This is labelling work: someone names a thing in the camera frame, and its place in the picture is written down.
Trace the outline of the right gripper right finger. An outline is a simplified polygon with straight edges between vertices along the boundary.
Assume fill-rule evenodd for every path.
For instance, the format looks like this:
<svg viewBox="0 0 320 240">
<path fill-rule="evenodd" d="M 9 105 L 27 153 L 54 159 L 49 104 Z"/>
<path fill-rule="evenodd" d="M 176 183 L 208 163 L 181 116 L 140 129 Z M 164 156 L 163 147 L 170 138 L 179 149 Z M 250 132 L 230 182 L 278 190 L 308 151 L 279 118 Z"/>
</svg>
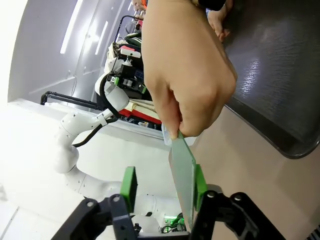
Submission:
<svg viewBox="0 0 320 240">
<path fill-rule="evenodd" d="M 285 237 L 244 192 L 225 196 L 207 184 L 198 164 L 195 170 L 196 220 L 193 240 L 210 240 L 216 222 L 224 223 L 238 240 L 284 240 Z"/>
</svg>

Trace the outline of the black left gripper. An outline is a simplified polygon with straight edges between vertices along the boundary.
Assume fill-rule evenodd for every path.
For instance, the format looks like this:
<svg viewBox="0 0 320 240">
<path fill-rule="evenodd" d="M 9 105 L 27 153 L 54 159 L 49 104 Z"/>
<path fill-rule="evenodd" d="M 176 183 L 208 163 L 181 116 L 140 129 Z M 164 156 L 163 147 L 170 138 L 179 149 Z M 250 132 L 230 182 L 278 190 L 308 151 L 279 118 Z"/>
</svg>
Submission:
<svg viewBox="0 0 320 240">
<path fill-rule="evenodd" d="M 120 77 L 114 74 L 109 74 L 107 81 L 113 83 L 115 86 L 119 85 L 128 87 L 134 91 L 137 91 L 143 95 L 147 88 L 144 84 L 141 84 L 136 78 L 136 68 L 128 63 L 123 63 L 120 68 Z"/>
</svg>

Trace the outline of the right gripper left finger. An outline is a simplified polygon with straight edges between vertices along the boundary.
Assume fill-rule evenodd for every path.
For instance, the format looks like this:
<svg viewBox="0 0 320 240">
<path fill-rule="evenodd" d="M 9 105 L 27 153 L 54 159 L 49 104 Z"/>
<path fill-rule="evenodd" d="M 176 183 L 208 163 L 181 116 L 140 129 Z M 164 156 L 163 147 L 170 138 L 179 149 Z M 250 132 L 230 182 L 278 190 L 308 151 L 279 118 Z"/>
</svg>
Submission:
<svg viewBox="0 0 320 240">
<path fill-rule="evenodd" d="M 137 239 L 138 234 L 130 217 L 134 211 L 137 187 L 136 169 L 134 166 L 127 167 L 120 193 L 100 202 L 92 198 L 82 200 L 52 239 L 95 240 L 107 226 L 113 226 L 117 240 Z"/>
</svg>

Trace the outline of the person's left hand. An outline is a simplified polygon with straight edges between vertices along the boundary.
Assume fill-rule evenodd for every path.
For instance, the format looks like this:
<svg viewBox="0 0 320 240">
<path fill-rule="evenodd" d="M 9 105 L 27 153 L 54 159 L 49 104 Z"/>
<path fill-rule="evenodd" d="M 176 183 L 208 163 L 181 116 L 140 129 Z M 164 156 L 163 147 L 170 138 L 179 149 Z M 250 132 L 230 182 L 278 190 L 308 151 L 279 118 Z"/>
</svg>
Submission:
<svg viewBox="0 0 320 240">
<path fill-rule="evenodd" d="M 142 28 L 144 80 L 175 139 L 209 128 L 235 91 L 236 73 L 203 12 L 152 2 Z"/>
</svg>

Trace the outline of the person's right hand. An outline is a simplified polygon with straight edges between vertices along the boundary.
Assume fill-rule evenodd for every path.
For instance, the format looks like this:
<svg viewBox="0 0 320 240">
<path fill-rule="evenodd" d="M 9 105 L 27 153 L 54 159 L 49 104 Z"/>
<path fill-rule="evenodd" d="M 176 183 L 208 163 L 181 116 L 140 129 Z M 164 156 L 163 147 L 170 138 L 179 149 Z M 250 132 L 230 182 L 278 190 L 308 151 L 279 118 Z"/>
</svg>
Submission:
<svg viewBox="0 0 320 240">
<path fill-rule="evenodd" d="M 223 21 L 232 9 L 233 3 L 233 0 L 226 0 L 220 10 L 208 10 L 207 12 L 208 22 L 221 42 L 230 34 L 229 29 L 223 27 Z"/>
</svg>

